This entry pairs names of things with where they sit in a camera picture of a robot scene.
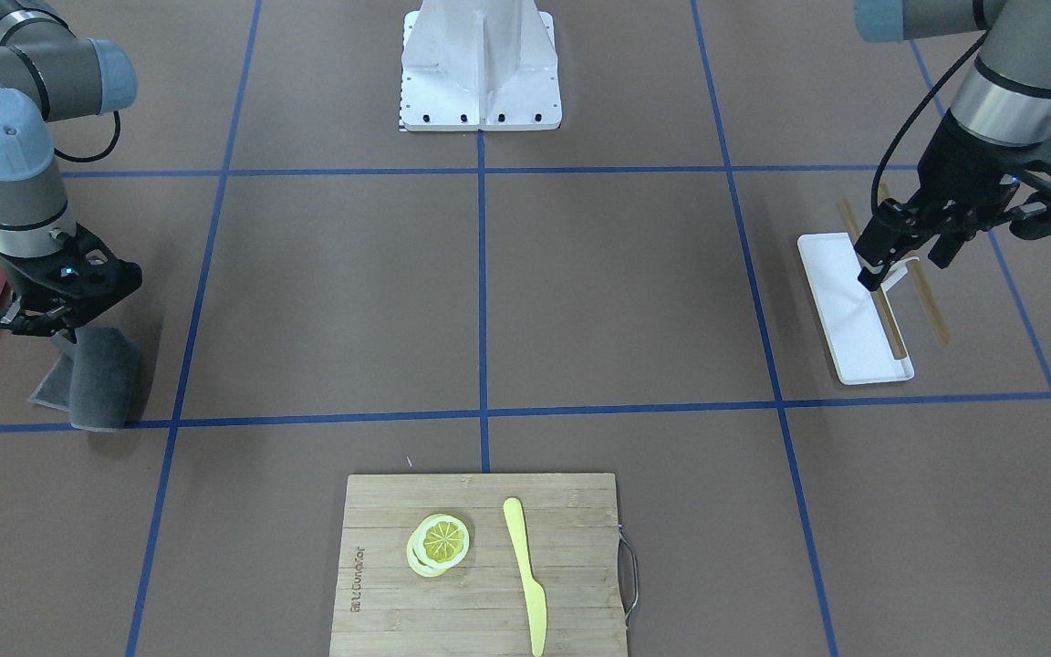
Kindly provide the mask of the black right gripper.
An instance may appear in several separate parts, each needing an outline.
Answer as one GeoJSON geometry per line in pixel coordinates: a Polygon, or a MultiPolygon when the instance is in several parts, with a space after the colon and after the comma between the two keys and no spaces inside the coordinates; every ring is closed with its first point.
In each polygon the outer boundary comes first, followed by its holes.
{"type": "Polygon", "coordinates": [[[82,225],[74,235],[58,233],[55,241],[54,253],[46,256],[0,254],[12,291],[0,329],[51,337],[56,348],[75,348],[76,329],[132,295],[142,272],[82,225]]]}

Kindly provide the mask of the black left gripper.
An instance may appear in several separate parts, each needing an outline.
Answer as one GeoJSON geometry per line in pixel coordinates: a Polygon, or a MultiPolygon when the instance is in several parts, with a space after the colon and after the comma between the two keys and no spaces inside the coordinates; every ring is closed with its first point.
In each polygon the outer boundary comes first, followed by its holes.
{"type": "Polygon", "coordinates": [[[918,162],[918,191],[906,201],[880,203],[854,249],[858,281],[870,292],[897,263],[922,243],[966,243],[996,226],[1015,190],[1022,146],[971,134],[945,112],[918,162]]]}

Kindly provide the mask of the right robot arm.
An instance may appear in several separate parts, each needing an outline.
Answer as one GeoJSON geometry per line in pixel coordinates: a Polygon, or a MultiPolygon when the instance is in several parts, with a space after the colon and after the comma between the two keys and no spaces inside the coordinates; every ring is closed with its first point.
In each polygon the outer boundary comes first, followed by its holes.
{"type": "Polygon", "coordinates": [[[0,331],[77,341],[142,282],[74,217],[51,123],[120,116],[139,88],[116,42],[80,37],[46,1],[0,1],[0,266],[11,305],[0,331]]]}

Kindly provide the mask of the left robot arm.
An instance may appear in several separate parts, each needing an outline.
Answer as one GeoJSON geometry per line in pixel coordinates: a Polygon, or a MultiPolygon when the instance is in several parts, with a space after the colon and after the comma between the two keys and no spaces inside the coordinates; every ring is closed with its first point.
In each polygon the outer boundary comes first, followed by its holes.
{"type": "Polygon", "coordinates": [[[1008,224],[1051,237],[1051,1],[858,1],[864,40],[977,32],[955,63],[963,83],[918,163],[918,191],[877,200],[856,242],[859,283],[875,291],[902,258],[929,245],[947,267],[964,243],[1008,224]]]}

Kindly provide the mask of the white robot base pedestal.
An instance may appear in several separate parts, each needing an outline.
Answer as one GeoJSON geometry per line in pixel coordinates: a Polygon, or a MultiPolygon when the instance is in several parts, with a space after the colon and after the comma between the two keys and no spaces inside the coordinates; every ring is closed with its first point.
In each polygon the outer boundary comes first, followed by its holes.
{"type": "Polygon", "coordinates": [[[425,1],[405,14],[401,46],[401,130],[563,123],[554,17],[534,1],[425,1]]]}

